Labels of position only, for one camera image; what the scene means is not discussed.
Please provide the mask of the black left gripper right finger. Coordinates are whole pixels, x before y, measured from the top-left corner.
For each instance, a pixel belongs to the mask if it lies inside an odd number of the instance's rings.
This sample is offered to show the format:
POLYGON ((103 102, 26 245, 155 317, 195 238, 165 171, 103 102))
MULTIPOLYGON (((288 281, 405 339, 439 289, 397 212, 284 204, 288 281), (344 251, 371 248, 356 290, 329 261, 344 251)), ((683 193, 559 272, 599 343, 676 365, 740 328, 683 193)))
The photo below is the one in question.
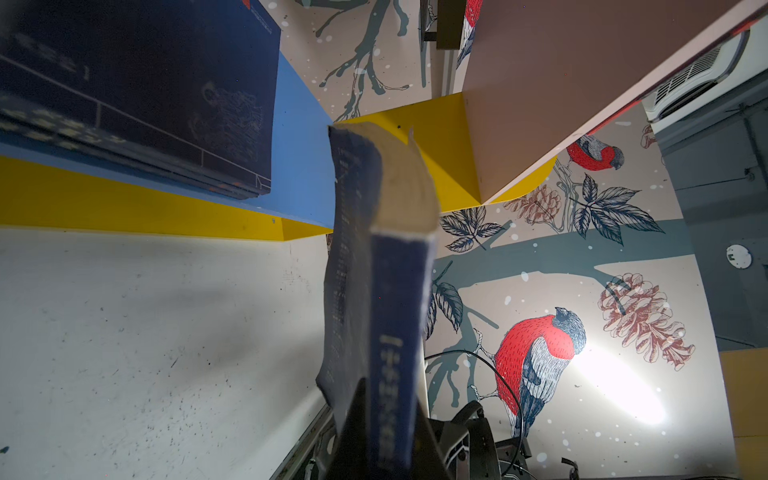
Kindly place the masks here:
POLYGON ((419 402, 416 403, 411 478, 414 480, 450 479, 429 420, 419 402))

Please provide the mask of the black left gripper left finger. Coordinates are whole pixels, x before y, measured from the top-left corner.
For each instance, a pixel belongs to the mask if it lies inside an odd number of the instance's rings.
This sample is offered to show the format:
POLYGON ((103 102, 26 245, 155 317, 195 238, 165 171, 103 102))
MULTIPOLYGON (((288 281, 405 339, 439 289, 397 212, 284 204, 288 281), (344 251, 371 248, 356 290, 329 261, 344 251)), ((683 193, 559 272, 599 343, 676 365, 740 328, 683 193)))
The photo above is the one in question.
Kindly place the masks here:
POLYGON ((364 480, 368 478, 367 454, 367 384, 361 379, 341 433, 337 436, 325 478, 329 480, 364 480))

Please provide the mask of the navy book yellow label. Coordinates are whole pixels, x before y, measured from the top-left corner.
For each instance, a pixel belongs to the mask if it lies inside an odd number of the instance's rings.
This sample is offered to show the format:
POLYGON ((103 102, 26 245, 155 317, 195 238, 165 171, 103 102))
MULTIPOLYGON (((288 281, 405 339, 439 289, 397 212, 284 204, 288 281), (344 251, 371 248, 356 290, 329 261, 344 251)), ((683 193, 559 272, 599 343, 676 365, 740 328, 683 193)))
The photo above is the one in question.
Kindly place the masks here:
POLYGON ((271 189, 279 56, 257 1, 5 1, 1 131, 255 198, 271 189))

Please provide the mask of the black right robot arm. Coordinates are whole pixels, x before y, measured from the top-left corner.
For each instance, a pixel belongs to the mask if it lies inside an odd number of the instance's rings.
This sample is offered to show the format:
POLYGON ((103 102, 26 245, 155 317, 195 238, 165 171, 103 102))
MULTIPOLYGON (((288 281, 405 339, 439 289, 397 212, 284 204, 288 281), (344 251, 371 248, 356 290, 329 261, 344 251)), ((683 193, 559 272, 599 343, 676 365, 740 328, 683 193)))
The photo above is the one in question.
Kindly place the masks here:
POLYGON ((496 442, 479 401, 467 403, 448 421, 429 419, 429 425, 451 479, 536 479, 527 468, 528 442, 496 442))

